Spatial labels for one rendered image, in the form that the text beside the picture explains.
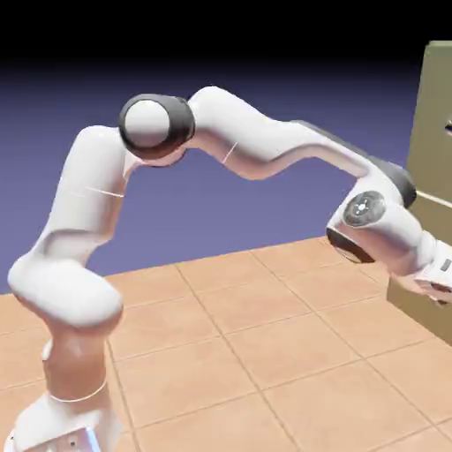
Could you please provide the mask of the olive wooden cabinet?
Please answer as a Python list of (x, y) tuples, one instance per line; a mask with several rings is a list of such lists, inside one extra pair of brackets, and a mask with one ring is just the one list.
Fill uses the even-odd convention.
[[(418, 86), (407, 170), (418, 197), (411, 212), (452, 245), (452, 41), (427, 44)], [(452, 347), (452, 305), (439, 307), (395, 281), (388, 301)]]

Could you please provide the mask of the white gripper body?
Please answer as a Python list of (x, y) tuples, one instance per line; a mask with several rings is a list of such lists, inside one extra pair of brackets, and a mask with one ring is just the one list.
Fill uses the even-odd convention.
[(452, 304), (452, 267), (425, 268), (414, 276), (414, 281), (436, 303)]

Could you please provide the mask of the tall olive drawer front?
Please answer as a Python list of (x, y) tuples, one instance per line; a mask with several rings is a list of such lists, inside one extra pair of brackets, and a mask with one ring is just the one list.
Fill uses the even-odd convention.
[(452, 41), (427, 44), (418, 84), (408, 171), (417, 188), (452, 203)]

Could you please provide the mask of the short olive drawer front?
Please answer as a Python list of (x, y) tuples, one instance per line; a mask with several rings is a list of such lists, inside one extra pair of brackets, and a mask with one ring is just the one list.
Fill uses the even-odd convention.
[[(411, 212), (435, 237), (452, 245), (452, 203), (418, 192)], [(389, 280), (388, 301), (452, 347), (452, 305), (439, 307), (430, 298), (412, 293)]]

